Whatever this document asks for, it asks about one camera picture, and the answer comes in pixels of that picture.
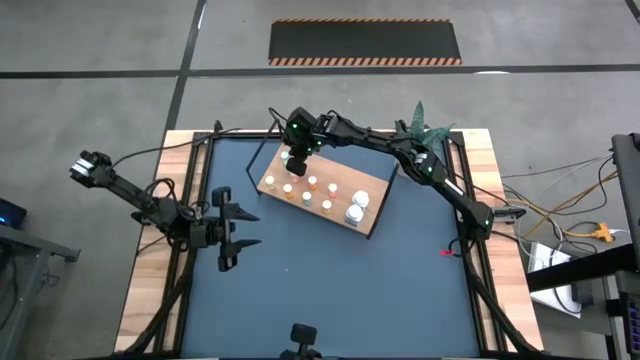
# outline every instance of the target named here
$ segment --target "black floor mat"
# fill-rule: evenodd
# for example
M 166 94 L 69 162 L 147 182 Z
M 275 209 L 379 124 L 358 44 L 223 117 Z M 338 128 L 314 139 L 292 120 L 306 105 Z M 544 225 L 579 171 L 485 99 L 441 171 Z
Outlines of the black floor mat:
M 271 26 L 272 66 L 460 65 L 448 19 L 281 19 Z

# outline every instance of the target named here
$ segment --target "small bottle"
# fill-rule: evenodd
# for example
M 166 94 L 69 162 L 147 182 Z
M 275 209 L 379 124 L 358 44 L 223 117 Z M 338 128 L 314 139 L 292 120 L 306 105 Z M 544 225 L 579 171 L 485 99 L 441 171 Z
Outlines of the small bottle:
M 309 176 L 307 182 L 309 183 L 309 189 L 311 189 L 311 191 L 316 191 L 318 189 L 318 185 L 316 185 L 318 179 L 315 176 Z
M 311 193 L 308 191 L 305 191 L 302 193 L 302 200 L 304 201 L 304 204 L 307 206 L 311 206 Z
M 293 181 L 294 184 L 297 184 L 300 182 L 300 177 L 298 175 L 290 172 L 289 176 L 291 176 L 291 181 Z
M 287 166 L 287 161 L 289 161 L 289 152 L 288 151 L 281 152 L 280 160 L 282 160 L 282 163 L 284 164 L 284 166 Z
M 276 185 L 275 185 L 276 179 L 274 179 L 273 176 L 271 175 L 267 176 L 266 178 L 264 178 L 264 182 L 269 187 L 269 190 L 276 189 Z
M 331 201 L 325 200 L 322 202 L 322 213 L 327 215 L 331 212 Z
M 338 191 L 338 185 L 329 184 L 329 197 L 330 198 L 336 197 L 336 191 Z
M 358 205 L 351 205 L 347 209 L 347 213 L 345 214 L 344 219 L 347 224 L 358 226 L 363 217 L 364 212 L 362 211 L 362 208 Z
M 284 193 L 287 195 L 287 199 L 293 199 L 293 186 L 291 186 L 291 184 L 284 184 L 282 190 L 284 190 Z
M 369 194 L 366 191 L 358 190 L 351 198 L 354 205 L 358 205 L 364 210 L 369 205 Z

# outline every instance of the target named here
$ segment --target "orange striped border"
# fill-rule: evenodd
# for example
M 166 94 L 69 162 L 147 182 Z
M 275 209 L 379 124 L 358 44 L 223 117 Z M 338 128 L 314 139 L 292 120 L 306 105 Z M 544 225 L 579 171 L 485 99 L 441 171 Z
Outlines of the orange striped border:
M 456 66 L 460 58 L 273 58 L 271 66 Z
M 362 18 L 319 18 L 319 19 L 278 19 L 273 21 L 275 23 L 285 22 L 451 22 L 450 19 L 402 19 L 402 18 L 387 18 L 387 19 L 362 19 Z

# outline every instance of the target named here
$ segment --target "concrete floor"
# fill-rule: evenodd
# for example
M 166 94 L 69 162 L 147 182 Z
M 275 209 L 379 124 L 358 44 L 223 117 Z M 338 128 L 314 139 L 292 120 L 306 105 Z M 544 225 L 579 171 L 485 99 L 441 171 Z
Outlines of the concrete floor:
M 0 71 L 177 69 L 195 0 L 0 0 Z M 211 0 L 192 68 L 265 67 L 268 29 L 279 17 L 446 17 L 465 65 L 640 63 L 640 26 L 623 0 Z M 20 358 L 106 355 L 115 334 L 140 232 L 131 208 L 106 191 L 68 179 L 83 149 L 117 158 L 157 146 L 175 79 L 0 80 L 0 196 L 29 210 L 26 230 L 82 248 L 78 263 L 51 262 L 60 284 L 42 292 Z M 267 107 L 287 113 L 336 109 L 373 127 L 409 119 L 422 100 L 432 126 L 489 128 L 503 174 L 564 165 L 605 154 L 610 136 L 638 130 L 640 73 L 414 75 L 190 79 L 178 129 L 264 128 Z M 119 171 L 148 183 L 156 154 Z M 597 181 L 597 167 L 540 197 L 551 206 Z M 536 196 L 558 173 L 507 183 Z M 616 182 L 609 204 L 560 219 L 625 228 Z M 584 208 L 602 201 L 594 194 Z M 527 217 L 523 227 L 536 219 Z M 550 231 L 536 239 L 552 243 Z M 617 244 L 629 241 L 622 235 Z M 607 245 L 593 242 L 600 249 Z M 606 356 L 594 330 L 536 306 L 547 350 Z

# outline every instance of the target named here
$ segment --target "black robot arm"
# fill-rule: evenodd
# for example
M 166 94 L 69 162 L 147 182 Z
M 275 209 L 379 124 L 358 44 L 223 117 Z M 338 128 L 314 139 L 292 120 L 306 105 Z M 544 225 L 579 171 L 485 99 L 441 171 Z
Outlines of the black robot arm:
M 220 244 L 218 269 L 228 271 L 238 263 L 242 248 L 260 243 L 260 240 L 231 241 L 235 224 L 230 220 L 257 221 L 257 217 L 231 203 L 231 189 L 221 187 L 213 190 L 211 206 L 220 208 L 219 217 L 200 216 L 191 207 L 180 203 L 172 196 L 156 197 L 153 187 L 140 189 L 118 175 L 111 167 L 109 156 L 82 151 L 80 158 L 69 169 L 71 178 L 87 188 L 104 188 L 128 202 L 139 211 L 131 217 L 140 224 L 152 223 L 160 232 L 187 248 L 204 248 Z
M 394 156 L 404 172 L 421 185 L 433 187 L 458 210 L 466 225 L 464 236 L 472 241 L 486 240 L 493 226 L 493 211 L 485 203 L 473 201 L 446 176 L 438 157 L 410 134 L 381 133 L 361 128 L 338 114 L 315 118 L 305 109 L 294 110 L 284 128 L 283 142 L 291 147 L 287 169 L 304 175 L 308 156 L 324 145 L 356 145 Z

